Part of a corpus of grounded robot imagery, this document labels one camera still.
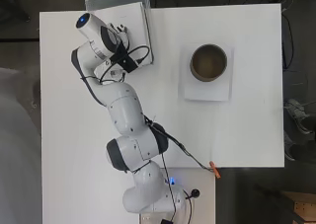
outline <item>white table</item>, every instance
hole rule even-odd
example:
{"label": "white table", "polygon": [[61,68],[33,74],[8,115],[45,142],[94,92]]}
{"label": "white table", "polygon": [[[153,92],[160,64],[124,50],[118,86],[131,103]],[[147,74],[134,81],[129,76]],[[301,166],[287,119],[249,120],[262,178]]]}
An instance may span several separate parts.
{"label": "white table", "polygon": [[[121,204],[132,178],[112,168],[105,155],[104,146],[119,135],[70,62],[72,49],[85,41],[74,28],[80,15],[40,14],[43,224],[137,223],[138,216]],[[206,165],[282,167],[279,5],[155,9],[152,15],[155,64],[126,79],[145,114]],[[235,48],[230,101],[179,98],[182,45],[218,38]],[[166,163],[196,166],[172,144]],[[185,188],[205,193],[192,223],[214,223],[214,177],[198,169],[180,169],[176,177]]]}

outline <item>gray floor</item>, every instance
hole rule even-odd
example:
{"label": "gray floor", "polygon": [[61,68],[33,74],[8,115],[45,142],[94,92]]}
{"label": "gray floor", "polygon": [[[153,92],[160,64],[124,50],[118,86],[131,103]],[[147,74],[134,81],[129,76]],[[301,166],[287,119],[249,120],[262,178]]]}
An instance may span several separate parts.
{"label": "gray floor", "polygon": [[[245,0],[231,0],[242,4]],[[259,3],[262,0],[249,0]],[[158,8],[223,5],[227,0],[157,0]],[[283,7],[290,4],[286,0]],[[29,23],[12,21],[0,25],[0,38],[39,37],[39,12],[84,10],[84,0],[21,0],[23,8],[31,15]],[[288,16],[293,32],[295,53],[290,70],[283,73],[284,98],[295,98],[302,103],[316,100],[316,0],[293,0]],[[290,56],[289,35],[286,22],[284,43],[286,55]],[[40,131],[39,99],[33,97],[33,84],[40,79],[40,45],[32,43],[0,43],[1,67],[21,70],[25,81],[18,87],[19,100],[27,108]],[[316,105],[306,108],[316,112]],[[310,137],[299,134],[287,113],[284,128],[299,143]],[[256,185],[278,190],[316,193],[316,166],[302,163],[285,163],[285,169],[221,169],[222,179],[216,184],[216,223],[292,223],[271,203],[258,194]]]}

